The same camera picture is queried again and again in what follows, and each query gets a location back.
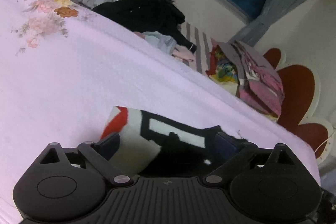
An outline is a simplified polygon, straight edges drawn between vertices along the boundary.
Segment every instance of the pink blanket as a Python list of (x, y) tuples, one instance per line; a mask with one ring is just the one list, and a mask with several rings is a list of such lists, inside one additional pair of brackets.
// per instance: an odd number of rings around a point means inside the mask
[(320, 182), (298, 137), (145, 40), (68, 0), (0, 0), (0, 223), (21, 216), (15, 183), (50, 142), (97, 141), (114, 105), (261, 148), (286, 143)]

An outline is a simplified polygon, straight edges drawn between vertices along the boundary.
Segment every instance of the ribbed black surface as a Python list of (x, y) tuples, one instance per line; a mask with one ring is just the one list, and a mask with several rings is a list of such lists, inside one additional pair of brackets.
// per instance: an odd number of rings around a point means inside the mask
[[(24, 220), (21, 224), (31, 224)], [(196, 178), (139, 178), (113, 190), (91, 215), (72, 224), (257, 224), (239, 213), (223, 191)]]

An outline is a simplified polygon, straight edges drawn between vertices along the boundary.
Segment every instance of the yellow flower print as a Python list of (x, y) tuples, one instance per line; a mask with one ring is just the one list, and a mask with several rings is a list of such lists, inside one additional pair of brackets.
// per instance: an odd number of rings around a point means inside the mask
[(54, 0), (54, 1), (61, 4), (62, 7), (68, 7), (74, 4), (71, 0)]

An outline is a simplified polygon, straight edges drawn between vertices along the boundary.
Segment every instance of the striped fabric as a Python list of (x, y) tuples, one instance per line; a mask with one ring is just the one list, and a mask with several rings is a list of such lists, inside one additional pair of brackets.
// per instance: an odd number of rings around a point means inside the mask
[(181, 26), (181, 33), (190, 42), (196, 44), (197, 50), (195, 52), (196, 60), (192, 62), (181, 61), (190, 68), (199, 73), (206, 75), (205, 71), (210, 66), (210, 52), (212, 49), (211, 38), (204, 32), (200, 32), (196, 27), (184, 22)]

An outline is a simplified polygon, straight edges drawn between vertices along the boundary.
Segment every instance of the flower-shaped headboard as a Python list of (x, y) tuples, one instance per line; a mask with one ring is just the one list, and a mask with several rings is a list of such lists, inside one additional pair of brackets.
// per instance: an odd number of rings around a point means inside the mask
[(277, 70), (285, 93), (277, 123), (308, 143), (321, 163), (331, 150), (333, 127), (327, 120), (313, 117), (320, 98), (316, 70), (285, 63), (286, 54), (278, 48), (269, 49), (264, 57)]

